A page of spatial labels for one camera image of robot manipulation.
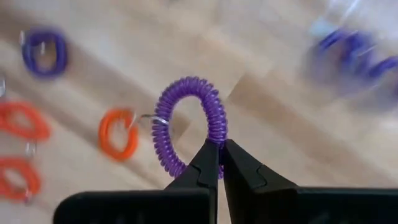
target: wooden surface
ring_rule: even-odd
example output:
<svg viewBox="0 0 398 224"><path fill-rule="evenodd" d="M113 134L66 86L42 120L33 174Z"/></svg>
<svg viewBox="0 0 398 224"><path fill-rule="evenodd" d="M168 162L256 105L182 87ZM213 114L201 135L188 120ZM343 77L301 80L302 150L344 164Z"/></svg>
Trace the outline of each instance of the wooden surface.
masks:
<svg viewBox="0 0 398 224"><path fill-rule="evenodd" d="M162 189L172 179L161 168L149 124L140 124L136 154L119 164L98 150L104 113L131 106L153 113L162 90L187 75L220 90L229 138L299 185L396 187L395 108L365 113L357 97L336 99L303 79L314 43L311 25L325 12L337 24L367 29L384 54L397 52L395 1L348 3L327 10L321 0L0 0L0 69L8 99L26 100L53 129L38 145L34 166L43 178L32 205L0 201L1 223L51 223L65 197L87 190ZM21 30L59 27L67 35L70 66L43 82L25 69ZM175 110L173 140L188 162L206 136L196 99ZM0 153L23 154L24 142L0 133ZM229 223L220 182L219 223Z"/></svg>

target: orange spiral keychain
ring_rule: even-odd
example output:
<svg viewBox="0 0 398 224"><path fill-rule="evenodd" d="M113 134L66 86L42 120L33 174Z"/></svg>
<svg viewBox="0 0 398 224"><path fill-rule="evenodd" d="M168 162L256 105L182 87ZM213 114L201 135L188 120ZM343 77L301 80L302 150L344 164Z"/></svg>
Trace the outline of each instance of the orange spiral keychain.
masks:
<svg viewBox="0 0 398 224"><path fill-rule="evenodd" d="M143 114L139 119L136 118L136 112L129 108L111 109L104 115L99 124L98 137L99 146L105 154L116 161L125 161L129 159L135 153L138 146L138 127L136 122L142 118L150 118L168 124L166 120L151 114ZM123 151L117 150L110 141L111 128L118 122L123 122L124 128L128 131L128 140Z"/></svg>
<svg viewBox="0 0 398 224"><path fill-rule="evenodd" d="M0 131L6 131L28 141L25 153L28 158L35 154L36 142L50 137L50 129L40 113L30 104L24 102L6 102L6 81L1 80L0 87ZM16 113L22 113L30 121L32 128L24 128L12 121ZM7 170L20 173L27 183L24 190L13 186L6 178ZM40 191L40 178L27 158L0 157L0 195L9 200L28 201Z"/></svg>

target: blue spiral keychain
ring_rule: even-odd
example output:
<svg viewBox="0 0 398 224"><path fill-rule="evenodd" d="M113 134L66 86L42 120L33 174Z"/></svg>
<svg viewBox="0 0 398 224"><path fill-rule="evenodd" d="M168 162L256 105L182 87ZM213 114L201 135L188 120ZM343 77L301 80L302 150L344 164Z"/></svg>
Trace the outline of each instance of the blue spiral keychain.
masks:
<svg viewBox="0 0 398 224"><path fill-rule="evenodd" d="M53 42L56 59L50 68L40 68L35 58L35 48ZM50 29L37 29L21 32L22 57L29 71L37 78L60 76L68 63L67 44L62 34Z"/></svg>

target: blurred keychain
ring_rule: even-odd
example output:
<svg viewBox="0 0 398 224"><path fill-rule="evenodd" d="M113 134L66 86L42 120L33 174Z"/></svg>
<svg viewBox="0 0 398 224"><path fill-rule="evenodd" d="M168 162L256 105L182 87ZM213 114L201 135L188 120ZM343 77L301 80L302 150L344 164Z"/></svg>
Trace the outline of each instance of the blurred keychain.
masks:
<svg viewBox="0 0 398 224"><path fill-rule="evenodd" d="M29 160L36 152L37 141L47 140L50 129L40 113L28 103L6 101L6 81L4 77L0 80L0 130L9 132L27 140L25 156L23 157L0 157L0 195L15 201L28 202L38 194L40 190L40 179ZM14 124L13 116L16 113L24 114L30 121L32 128L27 129ZM27 188L24 190L13 186L6 178L8 169L18 171L25 179Z"/></svg>
<svg viewBox="0 0 398 224"><path fill-rule="evenodd" d="M22 57L27 69L37 78L56 78L66 69L68 63L67 44L64 36L51 29L34 29L21 31L20 44ZM40 47L40 54L44 55L46 46L55 46L55 62L50 68L40 67L36 59L36 49Z"/></svg>
<svg viewBox="0 0 398 224"><path fill-rule="evenodd" d="M138 117L137 113L129 108L115 108L109 110L101 120L98 129L99 146L103 152L116 161L125 161L129 159L137 149L137 123L143 118L150 118L164 124L169 123L166 120L151 114L143 114ZM128 133L127 144L122 151L117 150L111 142L110 134L115 127L115 124L121 124Z"/></svg>

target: orange coil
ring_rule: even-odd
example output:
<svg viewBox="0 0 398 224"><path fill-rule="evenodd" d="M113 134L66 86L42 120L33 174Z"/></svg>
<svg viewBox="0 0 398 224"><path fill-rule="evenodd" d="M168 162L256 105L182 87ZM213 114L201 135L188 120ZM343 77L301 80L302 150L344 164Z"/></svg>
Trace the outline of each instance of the orange coil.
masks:
<svg viewBox="0 0 398 224"><path fill-rule="evenodd" d="M27 189L25 191L17 189L7 181L5 175L7 169L16 170L25 178L27 182ZM26 160L14 157L0 158L0 195L10 200L21 201L27 199L27 193L34 196L38 194L39 190L39 176Z"/></svg>
<svg viewBox="0 0 398 224"><path fill-rule="evenodd" d="M23 128L9 122L8 119L16 112L23 113L32 123L33 128ZM23 102L0 103L0 129L26 139L46 140L50 137L50 128L40 113L28 103Z"/></svg>
<svg viewBox="0 0 398 224"><path fill-rule="evenodd" d="M133 116L134 112L129 109L113 109L105 114L99 125L99 146L107 155L117 161L125 161L130 158L137 149L138 128L136 126L131 126ZM129 130L127 145L121 152L116 150L109 140L111 126L120 120L124 120L124 127Z"/></svg>

